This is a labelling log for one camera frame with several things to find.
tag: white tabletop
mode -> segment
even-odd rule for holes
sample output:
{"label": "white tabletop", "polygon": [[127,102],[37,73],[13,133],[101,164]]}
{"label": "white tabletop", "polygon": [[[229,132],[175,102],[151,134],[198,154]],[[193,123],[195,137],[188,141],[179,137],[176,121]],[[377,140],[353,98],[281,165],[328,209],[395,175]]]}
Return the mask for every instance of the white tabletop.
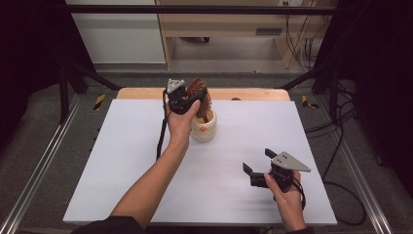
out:
{"label": "white tabletop", "polygon": [[[252,187],[243,163],[268,172],[264,149],[286,151],[311,168],[301,173],[309,225],[336,224],[319,171],[292,101],[215,100],[217,133],[191,139],[185,159],[151,225],[271,225],[281,223],[269,189]],[[90,159],[63,218],[86,224],[109,216],[131,185],[155,162],[162,101],[112,101]],[[164,148],[169,142],[167,131]]]}

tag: brown object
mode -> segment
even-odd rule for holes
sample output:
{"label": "brown object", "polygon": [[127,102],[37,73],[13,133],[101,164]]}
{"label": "brown object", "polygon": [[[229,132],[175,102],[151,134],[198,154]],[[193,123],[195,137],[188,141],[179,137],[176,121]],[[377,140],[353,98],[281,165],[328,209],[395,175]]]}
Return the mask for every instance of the brown object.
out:
{"label": "brown object", "polygon": [[[199,94],[203,89],[207,88],[207,83],[202,78],[195,78],[187,89],[188,98]],[[204,122],[209,122],[208,113],[210,112],[211,99],[209,92],[206,90],[206,96],[201,100],[200,110],[198,110],[197,118],[203,118]]]}

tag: white panel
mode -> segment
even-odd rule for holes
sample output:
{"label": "white panel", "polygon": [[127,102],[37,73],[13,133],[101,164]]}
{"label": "white panel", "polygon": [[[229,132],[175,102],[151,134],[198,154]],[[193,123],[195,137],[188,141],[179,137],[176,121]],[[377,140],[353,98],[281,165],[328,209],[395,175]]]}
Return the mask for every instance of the white panel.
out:
{"label": "white panel", "polygon": [[[66,0],[67,4],[155,5],[153,0]],[[93,63],[165,63],[156,14],[72,14]]]}
{"label": "white panel", "polygon": [[[243,163],[268,172],[266,147],[286,151],[311,168],[302,173],[304,211],[312,225],[336,224],[316,162],[292,101],[216,100],[216,136],[191,138],[153,224],[269,225],[281,223],[269,189],[251,187]],[[66,214],[66,222],[105,219],[155,162],[163,119],[161,100],[113,100]],[[165,148],[169,133],[165,135]]]}

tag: hand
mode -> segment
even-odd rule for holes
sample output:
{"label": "hand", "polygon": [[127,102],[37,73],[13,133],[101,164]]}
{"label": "hand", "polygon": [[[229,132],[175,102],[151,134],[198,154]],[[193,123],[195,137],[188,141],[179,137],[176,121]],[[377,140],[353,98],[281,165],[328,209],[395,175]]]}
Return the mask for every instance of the hand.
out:
{"label": "hand", "polygon": [[171,112],[167,104],[168,128],[170,132],[169,144],[185,143],[189,144],[189,135],[191,134],[191,122],[197,111],[200,109],[201,102],[196,100],[191,108],[183,115]]}
{"label": "hand", "polygon": [[[299,172],[294,171],[293,175],[300,181]],[[276,181],[268,174],[265,174],[265,181],[276,198],[285,230],[291,232],[306,228],[301,206],[301,193],[298,189],[295,186],[290,186],[288,191],[283,193]]]}

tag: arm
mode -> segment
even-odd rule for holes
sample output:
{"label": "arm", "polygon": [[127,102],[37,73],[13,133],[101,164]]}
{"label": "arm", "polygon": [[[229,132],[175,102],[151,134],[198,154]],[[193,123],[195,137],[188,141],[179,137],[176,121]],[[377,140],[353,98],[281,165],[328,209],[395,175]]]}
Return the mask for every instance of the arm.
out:
{"label": "arm", "polygon": [[139,178],[116,205],[111,215],[132,216],[146,228],[155,214],[170,181],[189,146],[191,121],[200,107],[197,100],[184,115],[170,112],[167,106],[170,140],[167,148],[152,167]]}
{"label": "arm", "polygon": [[[300,173],[294,171],[294,177],[300,181]],[[265,174],[265,181],[274,193],[279,207],[282,223],[287,232],[298,231],[306,228],[303,211],[301,207],[301,193],[291,186],[286,193],[283,193],[276,181],[268,174]]]}

